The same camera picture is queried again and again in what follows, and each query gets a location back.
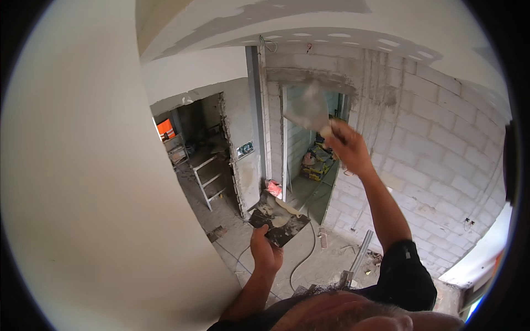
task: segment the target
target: ceiling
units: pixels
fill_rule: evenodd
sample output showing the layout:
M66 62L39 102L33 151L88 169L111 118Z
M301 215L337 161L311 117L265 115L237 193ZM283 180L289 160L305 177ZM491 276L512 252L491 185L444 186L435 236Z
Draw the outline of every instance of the ceiling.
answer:
M509 115L484 33L459 0L137 0L142 63L194 50L322 43L391 52L477 89Z

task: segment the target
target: right hand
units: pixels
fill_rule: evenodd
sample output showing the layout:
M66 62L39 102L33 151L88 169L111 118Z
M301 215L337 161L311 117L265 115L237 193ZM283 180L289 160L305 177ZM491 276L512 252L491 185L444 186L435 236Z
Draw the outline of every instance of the right hand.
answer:
M325 138L325 144L339 156L346 168L362 177L374 170L363 137L342 121L331 120L333 135Z

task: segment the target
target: sleeve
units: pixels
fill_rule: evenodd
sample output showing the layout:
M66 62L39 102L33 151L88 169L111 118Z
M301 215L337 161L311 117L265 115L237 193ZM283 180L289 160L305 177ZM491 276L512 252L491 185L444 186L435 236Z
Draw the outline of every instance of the sleeve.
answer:
M411 240L393 244L383 256L377 287L381 299L408 311L432 310L436 303L436 287Z
M219 322L214 323L206 331L229 331L233 329L235 325L234 322L229 320L220 320Z

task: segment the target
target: orange safety vest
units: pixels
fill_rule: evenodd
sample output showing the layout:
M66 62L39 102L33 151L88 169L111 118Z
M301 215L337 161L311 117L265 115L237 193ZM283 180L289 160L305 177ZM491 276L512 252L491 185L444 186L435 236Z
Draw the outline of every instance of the orange safety vest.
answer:
M156 126L158 129L158 134L160 135L160 139L164 138L164 133L167 133L167 136L171 139L176 136L175 131L173 131L173 127L171 126L171 122L169 120L165 120L159 125Z

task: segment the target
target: door opening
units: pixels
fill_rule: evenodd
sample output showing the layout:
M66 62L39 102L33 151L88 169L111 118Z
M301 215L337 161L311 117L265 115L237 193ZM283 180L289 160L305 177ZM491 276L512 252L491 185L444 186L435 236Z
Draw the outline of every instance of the door opening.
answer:
M305 87L287 85L282 89L283 107L299 97ZM330 119L348 121L351 103L347 95L324 91ZM333 160L323 138L315 131L306 130L287 119L284 121L284 178L286 202L312 220L322 223L337 179L339 162Z
M182 190L205 230L224 212L232 218L241 214L223 106L223 94L217 93L154 118ZM171 124L171 137L161 132L164 123Z

